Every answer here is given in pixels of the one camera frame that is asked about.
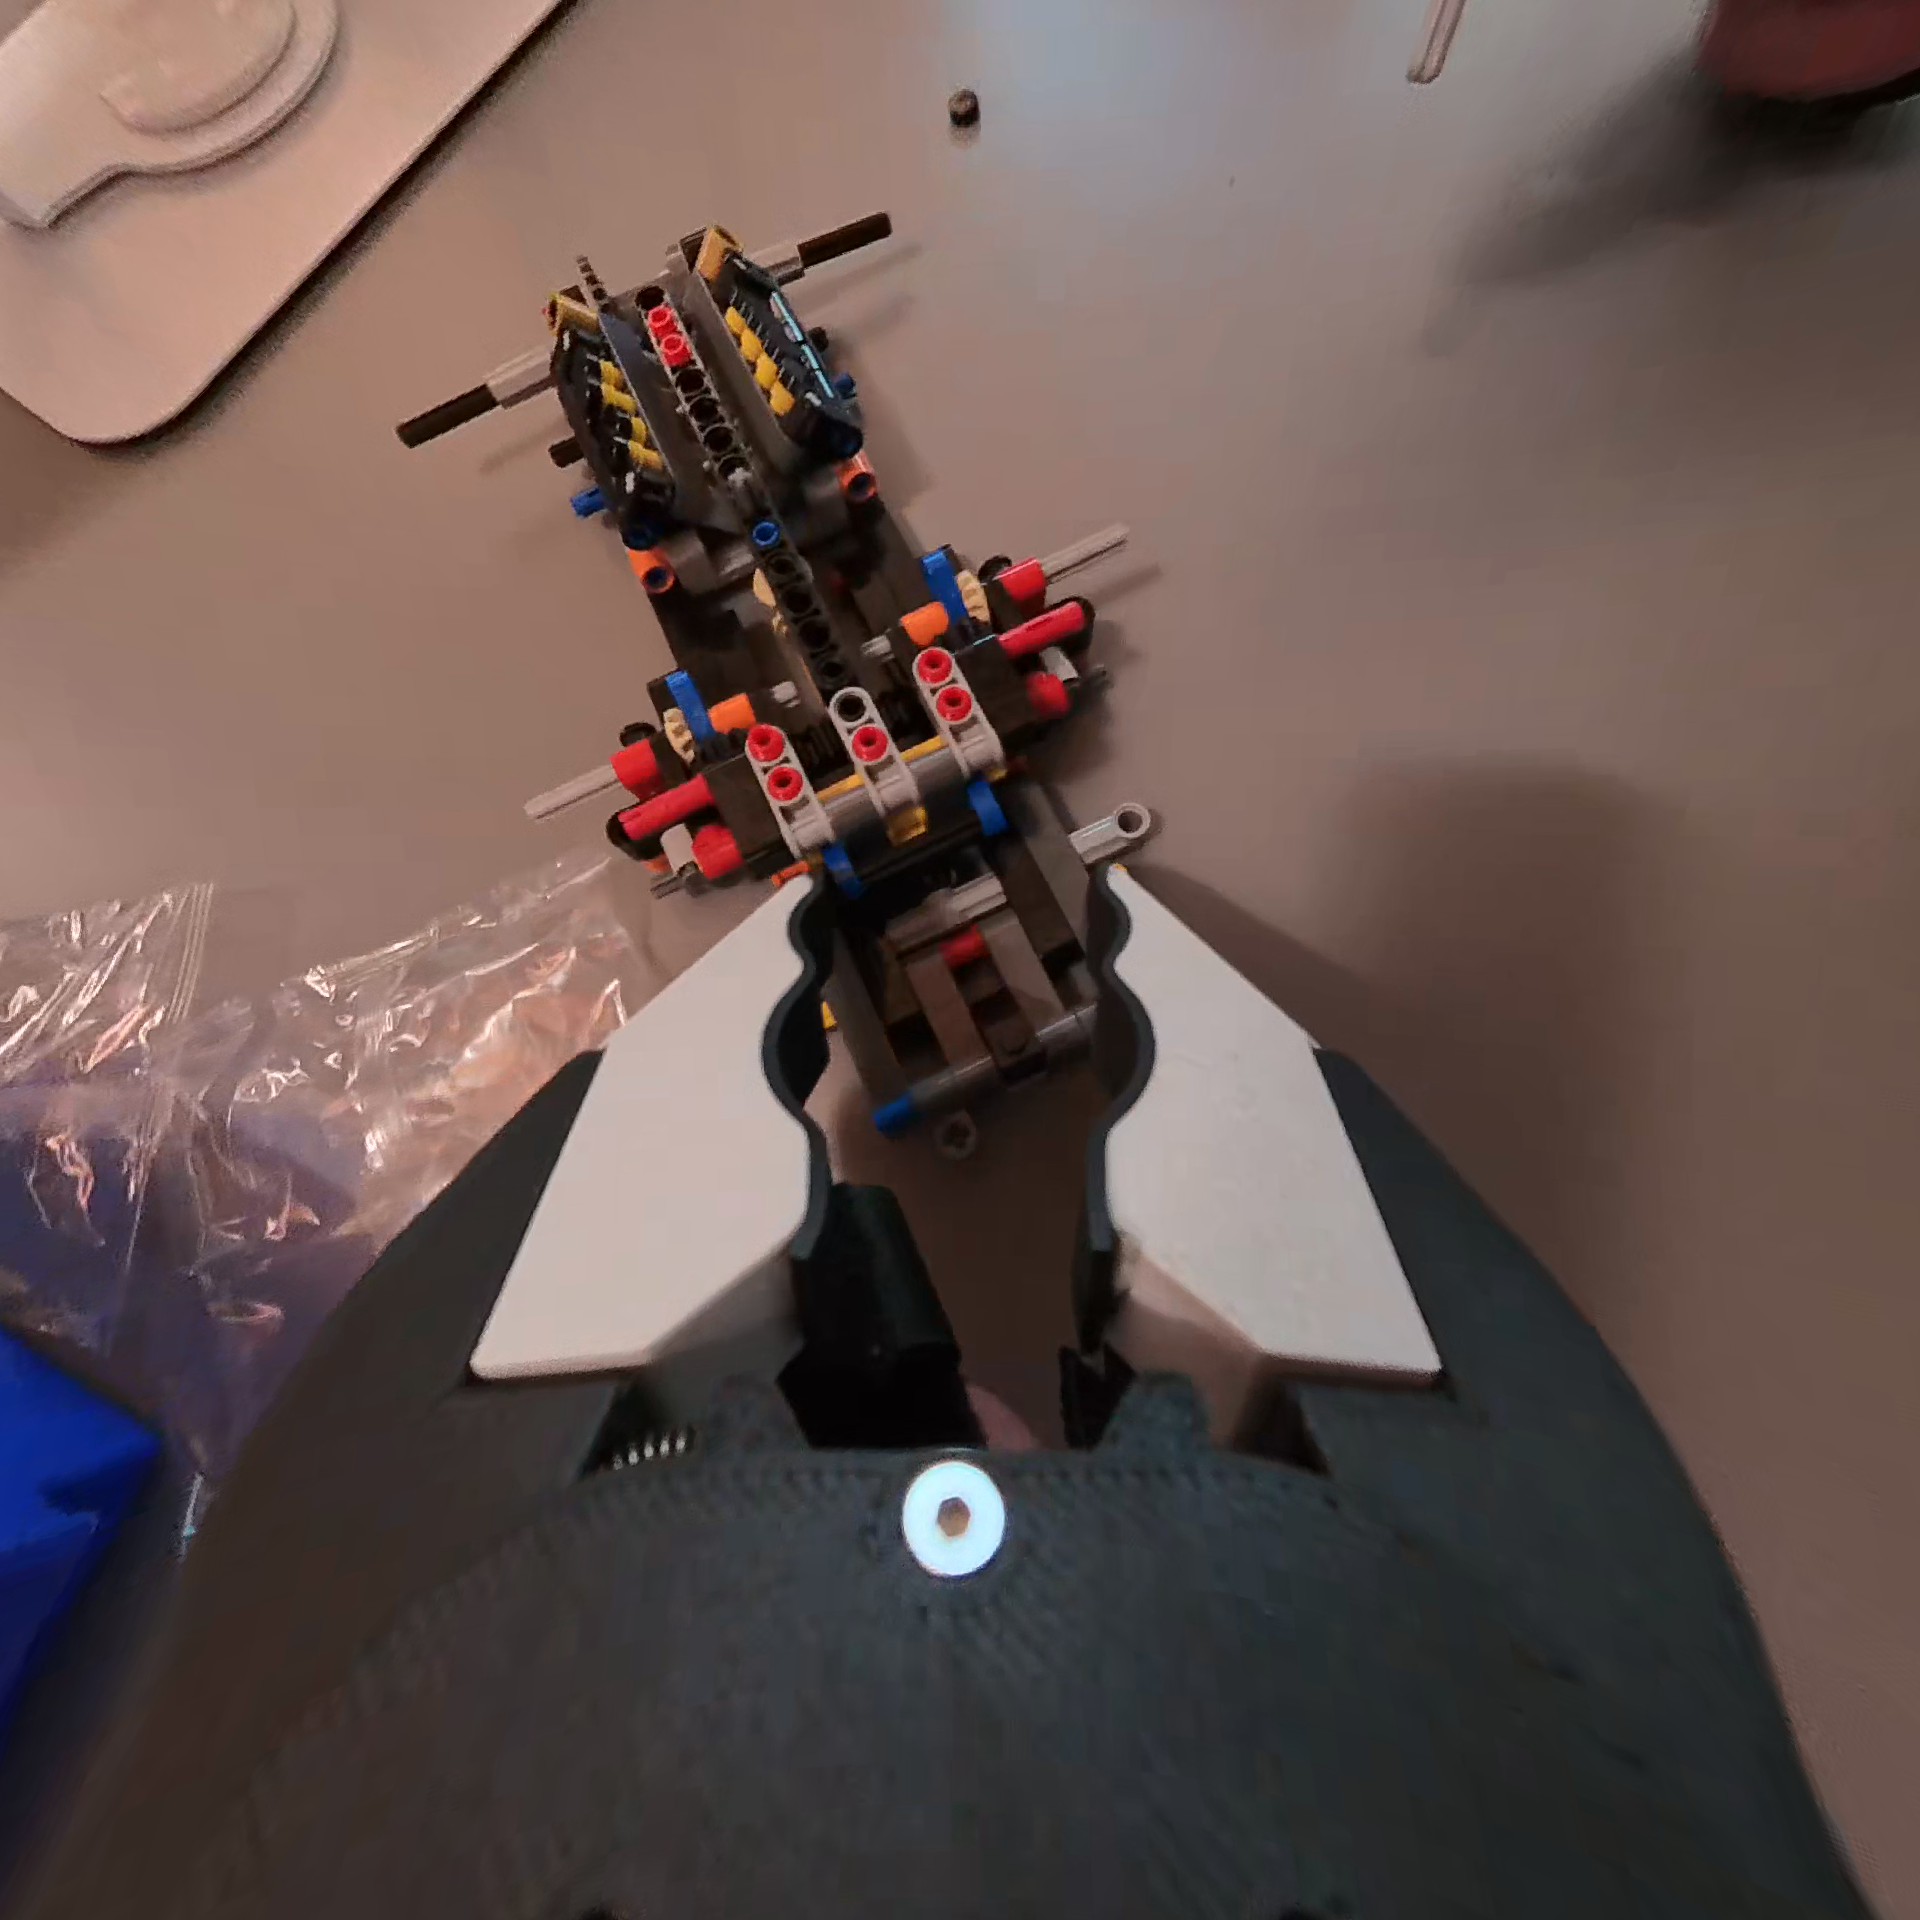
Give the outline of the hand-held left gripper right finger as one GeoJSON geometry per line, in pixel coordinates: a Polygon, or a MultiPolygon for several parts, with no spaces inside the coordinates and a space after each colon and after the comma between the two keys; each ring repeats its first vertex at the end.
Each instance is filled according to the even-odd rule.
{"type": "Polygon", "coordinates": [[[1089,960],[1082,1344],[1195,1378],[1438,1378],[1308,1032],[1125,870],[1089,883],[1089,960]]]}

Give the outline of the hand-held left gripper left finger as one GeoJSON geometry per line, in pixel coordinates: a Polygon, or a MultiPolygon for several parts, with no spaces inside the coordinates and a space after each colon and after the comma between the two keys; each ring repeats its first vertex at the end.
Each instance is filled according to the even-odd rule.
{"type": "Polygon", "coordinates": [[[826,1227],[833,901],[790,880],[597,1055],[470,1352],[482,1382],[774,1377],[826,1227]]]}

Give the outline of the lego car chassis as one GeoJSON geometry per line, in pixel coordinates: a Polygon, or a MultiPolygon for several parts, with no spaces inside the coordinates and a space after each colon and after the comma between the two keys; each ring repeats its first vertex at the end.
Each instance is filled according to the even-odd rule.
{"type": "Polygon", "coordinates": [[[1036,761],[1108,687],[1066,585],[1130,535],[984,562],[909,535],[858,379],[790,296],[891,234],[885,211],[782,248],[706,225],[625,288],[578,257],[546,344],[395,439],[561,405],[548,461],[580,471],[570,509],[620,537],[667,662],[613,754],[525,815],[611,800],[659,896],[821,880],[822,1022],[876,1129],[932,1141],[1091,1051],[1091,871],[1036,761]]]}

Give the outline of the person's right hand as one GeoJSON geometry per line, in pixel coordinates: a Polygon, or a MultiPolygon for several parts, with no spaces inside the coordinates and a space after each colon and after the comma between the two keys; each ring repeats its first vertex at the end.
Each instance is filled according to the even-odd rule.
{"type": "Polygon", "coordinates": [[[1697,71],[1749,101],[1899,101],[1918,85],[1918,5],[1713,3],[1697,71]]]}

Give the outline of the clear plastic bag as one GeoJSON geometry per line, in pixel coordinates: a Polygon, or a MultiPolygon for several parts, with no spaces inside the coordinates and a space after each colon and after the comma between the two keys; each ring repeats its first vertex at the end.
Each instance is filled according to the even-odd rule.
{"type": "Polygon", "coordinates": [[[156,1425],[203,1503],[377,1255],[661,983],[611,855],[245,992],[275,896],[3,933],[5,1331],[156,1425]]]}

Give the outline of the blue plastic block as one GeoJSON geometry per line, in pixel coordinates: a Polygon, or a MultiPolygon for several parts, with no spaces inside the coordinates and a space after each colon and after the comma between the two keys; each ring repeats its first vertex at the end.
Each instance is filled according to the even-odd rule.
{"type": "Polygon", "coordinates": [[[3,1741],[161,1466],[161,1433],[3,1334],[3,1741]]]}

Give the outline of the grey flat tray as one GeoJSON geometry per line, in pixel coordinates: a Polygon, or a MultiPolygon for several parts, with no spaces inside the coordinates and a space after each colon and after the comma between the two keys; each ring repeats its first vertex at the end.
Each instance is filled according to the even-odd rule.
{"type": "Polygon", "coordinates": [[[179,418],[556,10],[5,5],[5,395],[82,446],[179,418]]]}

